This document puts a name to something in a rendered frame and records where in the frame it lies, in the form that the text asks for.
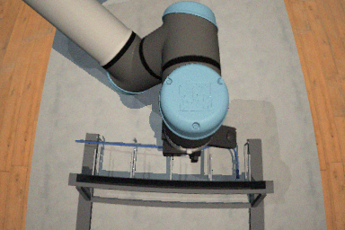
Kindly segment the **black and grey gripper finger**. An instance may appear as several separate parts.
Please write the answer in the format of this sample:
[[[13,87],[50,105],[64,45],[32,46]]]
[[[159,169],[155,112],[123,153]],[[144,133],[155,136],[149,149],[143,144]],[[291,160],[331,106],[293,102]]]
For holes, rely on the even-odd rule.
[[[190,155],[189,155],[190,156]],[[191,163],[197,163],[199,160],[198,156],[190,156],[190,162]]]

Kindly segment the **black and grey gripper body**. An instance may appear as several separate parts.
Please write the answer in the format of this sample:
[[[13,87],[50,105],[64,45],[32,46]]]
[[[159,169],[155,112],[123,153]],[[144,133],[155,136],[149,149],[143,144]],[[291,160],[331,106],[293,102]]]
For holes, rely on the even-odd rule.
[[[177,150],[176,148],[172,147],[170,143],[168,142],[165,132],[164,132],[164,123],[162,122],[162,140],[163,140],[163,155],[164,156],[181,156],[181,155],[188,155],[187,153],[184,153],[180,150]],[[201,150],[197,152],[193,152],[190,154],[190,156],[200,156]]]

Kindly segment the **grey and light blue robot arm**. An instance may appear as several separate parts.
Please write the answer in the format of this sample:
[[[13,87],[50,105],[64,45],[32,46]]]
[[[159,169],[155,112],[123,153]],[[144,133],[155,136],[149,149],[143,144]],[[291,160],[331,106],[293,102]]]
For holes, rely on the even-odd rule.
[[[229,93],[216,17],[207,6],[171,4],[163,25],[141,39],[97,0],[23,2],[95,59],[119,93],[143,93],[162,83],[159,110],[171,146],[189,155],[205,146],[236,148],[236,128],[222,125]]]

